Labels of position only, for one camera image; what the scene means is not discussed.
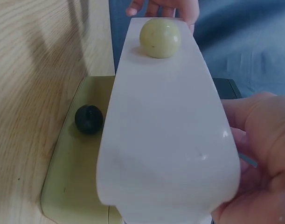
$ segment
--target ball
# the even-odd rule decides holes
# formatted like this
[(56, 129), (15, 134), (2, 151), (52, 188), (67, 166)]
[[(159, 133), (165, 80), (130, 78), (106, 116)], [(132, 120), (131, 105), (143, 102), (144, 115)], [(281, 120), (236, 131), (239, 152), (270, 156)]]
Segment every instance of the ball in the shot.
[(171, 19), (154, 18), (147, 21), (139, 35), (144, 53), (153, 58), (169, 58), (181, 45), (181, 34)]
[(101, 130), (104, 118), (96, 106), (83, 105), (76, 111), (74, 121), (81, 133), (92, 135)]

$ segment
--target white ball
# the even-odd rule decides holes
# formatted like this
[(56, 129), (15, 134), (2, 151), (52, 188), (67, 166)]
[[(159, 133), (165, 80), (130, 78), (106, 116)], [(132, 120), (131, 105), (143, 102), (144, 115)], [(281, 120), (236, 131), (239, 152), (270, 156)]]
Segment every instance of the white ball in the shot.
[(181, 34), (170, 19), (150, 19), (142, 27), (139, 36), (144, 53), (154, 58), (173, 56), (181, 45)]

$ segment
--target hand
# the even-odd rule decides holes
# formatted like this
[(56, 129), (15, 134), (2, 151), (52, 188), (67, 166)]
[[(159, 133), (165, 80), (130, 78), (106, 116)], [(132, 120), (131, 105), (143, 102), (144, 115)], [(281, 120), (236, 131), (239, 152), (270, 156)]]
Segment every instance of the hand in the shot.
[[(132, 0), (126, 10), (128, 16), (134, 16), (139, 12), (144, 0)], [(159, 7), (162, 7), (162, 17), (174, 17), (175, 9), (180, 12), (181, 18), (188, 24), (191, 32), (199, 16), (198, 0), (149, 0), (146, 10), (147, 17), (157, 17)]]
[(240, 153), (236, 197), (212, 213), (217, 224), (285, 224), (285, 97), (261, 93), (222, 101)]

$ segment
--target white board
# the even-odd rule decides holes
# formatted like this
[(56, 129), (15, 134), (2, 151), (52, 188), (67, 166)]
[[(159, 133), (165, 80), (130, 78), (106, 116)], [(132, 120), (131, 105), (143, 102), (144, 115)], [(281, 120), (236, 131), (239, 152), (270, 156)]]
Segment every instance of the white board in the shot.
[(132, 19), (125, 39), (97, 163), (98, 196), (128, 224), (194, 223), (234, 196), (239, 158), (187, 25), (174, 20), (180, 49), (154, 59), (139, 49), (147, 20)]

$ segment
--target wooden surface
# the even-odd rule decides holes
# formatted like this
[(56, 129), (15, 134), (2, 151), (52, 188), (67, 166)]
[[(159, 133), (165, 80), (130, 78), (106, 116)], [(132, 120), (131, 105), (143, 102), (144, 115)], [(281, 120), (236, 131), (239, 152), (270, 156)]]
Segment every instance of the wooden surface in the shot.
[(51, 224), (39, 198), (75, 91), (113, 75), (106, 0), (0, 0), (0, 224)]

